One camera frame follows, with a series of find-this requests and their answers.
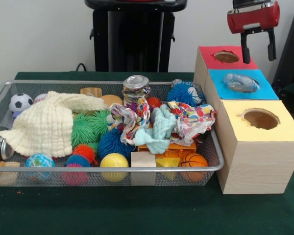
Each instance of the white cloth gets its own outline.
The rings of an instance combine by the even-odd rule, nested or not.
[[[31,156],[46,153],[61,158],[72,153],[72,111],[104,108],[103,99],[84,94],[49,92],[46,99],[23,111],[8,131],[0,136],[18,153]]]

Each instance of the metal can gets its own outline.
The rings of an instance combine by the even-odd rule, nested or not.
[[[0,161],[10,159],[14,154],[12,147],[0,136]]]
[[[124,105],[137,103],[139,98],[147,97],[149,93],[149,79],[145,76],[130,76],[123,82]]]

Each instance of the green tablecloth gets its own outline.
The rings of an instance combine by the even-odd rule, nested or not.
[[[16,79],[123,80],[129,73],[19,73]],[[192,73],[147,74],[151,80]],[[294,174],[282,195],[205,187],[0,188],[0,234],[294,234]]]

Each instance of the metal jar lid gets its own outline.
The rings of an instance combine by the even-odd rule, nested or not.
[[[145,86],[148,86],[149,79],[142,75],[134,75],[130,76],[123,82],[124,88],[128,88],[130,90],[138,90]]]
[[[5,161],[10,159],[14,154],[12,147],[6,142],[6,140],[0,137],[0,158]]]

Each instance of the orange basketball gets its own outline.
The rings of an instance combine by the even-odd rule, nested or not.
[[[182,158],[181,163],[179,164],[179,167],[207,167],[208,163],[206,159],[197,153],[190,153],[186,157]],[[190,182],[200,182],[202,181],[207,172],[181,172],[181,176]]]

